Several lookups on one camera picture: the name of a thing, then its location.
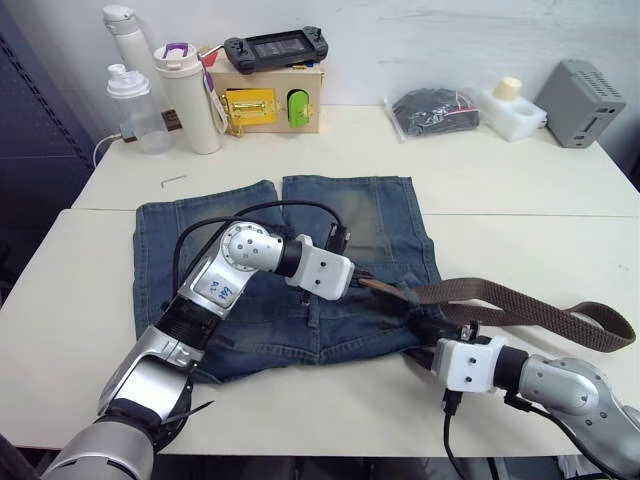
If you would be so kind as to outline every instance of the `black wire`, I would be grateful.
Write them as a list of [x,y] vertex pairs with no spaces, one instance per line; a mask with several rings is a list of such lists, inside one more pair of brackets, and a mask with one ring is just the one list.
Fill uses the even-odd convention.
[[307,205],[310,207],[320,208],[329,213],[335,219],[338,226],[343,226],[340,215],[338,215],[338,213],[333,208],[325,205],[324,203],[312,202],[310,200],[275,200],[273,202],[258,203],[257,205],[252,205],[251,207],[247,207],[244,210],[240,210],[238,213],[236,213],[236,215],[245,215],[249,212],[262,210],[263,208],[280,207],[284,205]]
[[[307,206],[310,206],[310,207],[320,208],[320,209],[326,211],[327,213],[329,213],[335,219],[336,223],[339,226],[343,226],[342,219],[340,218],[340,215],[338,215],[336,213],[335,210],[333,210],[331,207],[328,207],[327,205],[324,205],[322,203],[312,202],[312,201],[309,201],[309,200],[276,200],[276,201],[273,201],[273,202],[258,203],[256,205],[252,205],[252,206],[247,207],[247,208],[245,208],[243,210],[240,210],[234,216],[239,217],[239,216],[242,216],[242,215],[246,215],[249,212],[255,212],[256,210],[262,210],[264,208],[271,208],[271,207],[279,207],[279,206],[282,206],[282,205],[307,205]],[[178,292],[178,287],[180,286],[181,280],[184,281],[184,279],[186,278],[187,275],[189,275],[191,270],[193,270],[195,268],[196,264],[200,261],[202,256],[207,252],[207,250],[209,250],[211,245],[213,245],[216,242],[216,240],[218,240],[220,235],[222,235],[222,232],[224,232],[227,228],[229,228],[231,226],[231,222],[232,221],[226,222],[222,227],[220,227],[211,236],[211,238],[209,240],[207,240],[207,243],[204,244],[204,246],[200,249],[200,251],[196,254],[196,256],[193,257],[193,260],[191,260],[191,263],[189,263],[189,265],[187,266],[187,268],[185,270],[185,273],[182,276],[182,278],[180,278],[180,276],[179,276],[178,268],[177,268],[176,263],[175,263],[175,250],[174,250],[172,296],[175,296],[176,293]]]
[[569,429],[569,427],[567,427],[564,423],[562,423],[556,417],[534,406],[530,407],[530,411],[533,413],[537,413],[538,415],[546,418],[547,420],[552,421],[560,430],[562,430],[562,432],[569,438],[569,440],[571,440],[571,443],[573,443],[575,447],[578,450],[580,450],[580,453],[582,453],[586,457],[586,459],[589,460],[591,463],[593,463],[596,467],[602,470],[603,473],[605,473],[606,475],[609,475],[610,477],[618,478],[619,480],[632,480],[630,477],[621,475],[620,473],[613,471],[612,469],[604,465],[602,462],[600,462],[600,460],[594,457],[593,454],[589,450],[587,450],[587,447],[585,447],[584,444],[580,441],[580,439],[573,434],[573,432]]
[[[185,239],[189,236],[189,234],[191,232],[193,232],[194,230],[197,230],[198,228],[202,228],[204,226],[207,225],[211,225],[214,223],[222,223],[222,222],[258,222],[258,220],[254,220],[251,218],[247,218],[247,217],[240,217],[240,216],[236,216],[236,215],[228,215],[228,216],[224,216],[224,217],[213,217],[213,218],[207,218],[206,220],[202,220],[200,222],[196,222],[192,225],[189,225],[187,228],[185,228],[182,233],[180,234],[180,236],[178,237],[178,240],[176,240],[176,245],[175,247],[173,247],[173,262],[172,262],[172,277],[173,277],[173,296],[176,295],[176,293],[178,292],[178,286],[179,286],[179,282],[180,282],[180,251],[182,250],[182,244],[184,243]],[[220,236],[221,230],[218,230],[215,235]]]
[[453,468],[456,470],[456,473],[462,480],[467,480],[467,477],[465,477],[464,473],[462,473],[462,469],[460,468],[458,459],[453,455],[451,447],[449,446],[449,428],[451,427],[451,417],[452,415],[450,413],[445,413],[444,415],[444,431],[442,435],[444,437],[444,450],[447,452],[447,457],[449,457],[449,461],[451,462],[451,465],[453,465]]

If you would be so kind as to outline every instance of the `brown belt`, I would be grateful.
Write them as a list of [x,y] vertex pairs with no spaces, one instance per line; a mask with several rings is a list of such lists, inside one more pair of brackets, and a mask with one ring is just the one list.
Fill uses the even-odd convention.
[[[371,278],[359,278],[361,285],[415,303],[392,285]],[[482,278],[453,278],[433,285],[414,288],[421,305],[438,304],[451,321],[467,325],[504,327],[509,325],[539,325],[580,345],[600,352],[613,352],[633,343],[633,327],[614,309],[596,302],[582,302],[560,310],[515,290]],[[501,310],[450,302],[482,300]],[[593,320],[584,320],[575,314]]]

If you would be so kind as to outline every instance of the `white thermos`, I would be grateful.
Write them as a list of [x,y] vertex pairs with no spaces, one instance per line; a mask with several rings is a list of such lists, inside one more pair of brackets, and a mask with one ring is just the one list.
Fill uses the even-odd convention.
[[170,110],[171,102],[155,69],[149,44],[138,26],[133,9],[123,5],[107,5],[102,9],[102,16],[127,70],[136,70],[147,77],[158,108],[161,111]]
[[190,43],[170,43],[157,49],[153,57],[191,149],[200,154],[218,150],[220,138],[196,47]]

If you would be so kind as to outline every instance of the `gray mini pc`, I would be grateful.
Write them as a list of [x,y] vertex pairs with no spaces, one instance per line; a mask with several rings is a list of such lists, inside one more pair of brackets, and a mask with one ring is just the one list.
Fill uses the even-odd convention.
[[591,63],[564,60],[535,102],[547,112],[547,125],[563,147],[586,148],[625,107],[622,95]]

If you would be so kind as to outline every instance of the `white cable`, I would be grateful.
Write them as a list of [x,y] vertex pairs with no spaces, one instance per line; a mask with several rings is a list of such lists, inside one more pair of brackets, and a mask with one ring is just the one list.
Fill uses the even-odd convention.
[[95,170],[97,165],[96,165],[96,154],[98,153],[98,148],[100,148],[100,145],[102,145],[104,142],[106,142],[107,140],[116,140],[118,138],[122,138],[122,134],[120,133],[114,133],[113,135],[108,135],[106,137],[104,137],[102,140],[100,140],[98,143],[96,143],[96,147],[93,149],[93,169]]

